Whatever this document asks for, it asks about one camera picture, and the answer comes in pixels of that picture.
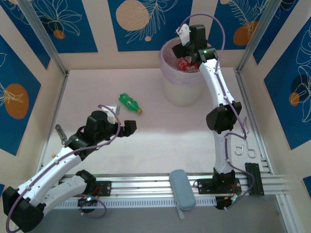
white bucket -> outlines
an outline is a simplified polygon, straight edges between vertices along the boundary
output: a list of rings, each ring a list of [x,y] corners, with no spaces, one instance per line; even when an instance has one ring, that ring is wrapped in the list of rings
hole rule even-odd
[[[200,72],[187,73],[175,68],[178,59],[172,54],[172,47],[179,43],[179,38],[168,41],[159,53],[159,60],[165,98],[173,105],[184,107],[198,100],[205,82]]]

white floor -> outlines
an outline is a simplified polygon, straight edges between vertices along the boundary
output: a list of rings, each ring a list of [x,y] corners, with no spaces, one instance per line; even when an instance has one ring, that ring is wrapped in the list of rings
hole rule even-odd
[[[236,101],[241,101],[243,120],[245,105],[239,91],[233,68],[222,68],[227,86]],[[138,129],[130,137],[117,138],[109,146],[89,155],[68,174],[85,169],[92,174],[169,173],[175,169],[186,172],[212,172],[215,146],[212,132],[206,124],[206,115],[212,109],[211,96],[206,86],[199,100],[189,107],[176,107],[166,101],[160,69],[72,70],[61,102],[56,124],[60,124],[69,138],[87,117],[97,110],[98,104],[119,104],[118,97],[126,92],[143,109],[136,113],[121,107],[120,119],[136,120]],[[238,123],[234,132],[241,133]],[[234,153],[242,140],[232,138],[232,161],[241,169],[246,162],[259,163],[260,152],[255,136],[248,136],[250,149],[257,157],[251,159],[246,151],[242,156]],[[53,131],[45,154],[44,164],[52,153],[62,148],[60,138]]]

red object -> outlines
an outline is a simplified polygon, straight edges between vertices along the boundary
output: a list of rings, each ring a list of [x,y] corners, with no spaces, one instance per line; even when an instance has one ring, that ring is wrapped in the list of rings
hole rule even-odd
[[[179,70],[186,71],[187,69],[190,68],[190,63],[183,57],[178,60],[177,64],[178,64],[177,68]]]
[[[194,67],[195,69],[199,69],[199,67],[198,67],[198,65],[197,65],[196,63],[193,64],[193,67]]]

robotic arm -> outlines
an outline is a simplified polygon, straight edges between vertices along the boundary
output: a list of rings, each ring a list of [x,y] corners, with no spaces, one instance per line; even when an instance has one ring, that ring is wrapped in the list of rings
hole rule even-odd
[[[55,206],[78,194],[92,193],[96,187],[94,185],[96,178],[85,170],[77,172],[69,181],[53,186],[69,170],[97,150],[98,143],[107,141],[116,134],[118,137],[128,137],[136,128],[135,121],[126,120],[124,127],[118,130],[118,124],[110,114],[103,111],[92,112],[87,118],[86,125],[80,127],[77,133],[69,138],[52,161],[17,189],[8,187],[3,192],[4,213],[9,216],[13,205],[20,198],[12,212],[11,220],[23,232],[29,232]]]
[[[233,129],[237,118],[228,102],[233,105],[238,114],[241,112],[242,105],[240,102],[235,102],[231,96],[220,68],[215,70],[218,54],[215,48],[207,46],[204,25],[189,27],[183,24],[176,32],[181,43],[173,47],[174,54],[177,58],[191,56],[192,64],[196,63],[199,67],[212,96],[214,109],[207,115],[206,121],[214,135],[216,162],[213,179],[209,185],[219,193],[226,193],[224,191],[228,191],[237,182],[233,167],[229,165],[231,163],[231,135],[227,135]]]

leaf illustration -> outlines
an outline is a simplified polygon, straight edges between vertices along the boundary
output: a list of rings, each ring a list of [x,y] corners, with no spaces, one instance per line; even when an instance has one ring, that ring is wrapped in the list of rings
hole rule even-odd
[[[67,0],[59,0],[57,3],[53,0],[53,6],[58,13],[58,15],[61,15],[65,10],[68,8]]]
[[[0,67],[4,64],[5,57],[6,57],[6,53],[1,52],[0,53]]]
[[[79,22],[81,19],[81,14],[77,14],[76,12],[70,10],[63,11],[62,15],[59,17],[59,20],[71,23]]]
[[[62,22],[63,24],[63,28],[70,33],[74,33],[76,35],[80,35],[80,30],[79,28],[74,24],[74,23],[70,23],[70,22]]]
[[[241,25],[253,21],[254,12],[248,3],[248,0],[231,0],[228,5],[232,7],[231,10],[234,17],[239,19]]]
[[[307,123],[311,120],[311,99],[310,95],[302,104],[302,122]]]
[[[56,11],[54,10],[53,4],[51,4],[48,0],[34,0],[32,5],[36,12],[41,12],[45,16],[56,19]]]
[[[311,36],[309,31],[306,31],[297,53],[296,63],[299,65],[308,65],[311,62]]]
[[[142,4],[146,7],[149,13],[149,22],[146,26],[137,31],[128,31],[125,37],[129,37],[127,44],[135,39],[142,40],[146,36],[153,37],[158,30],[161,29],[161,25],[165,25],[164,12],[169,11],[176,6],[178,0],[174,0],[173,4],[167,8],[168,2],[171,0],[144,0]]]
[[[4,5],[11,11],[12,15],[17,18],[18,20],[21,20],[23,23],[29,25],[27,19],[25,18],[24,14],[20,10],[19,6],[17,4],[13,4],[8,0],[2,0]]]

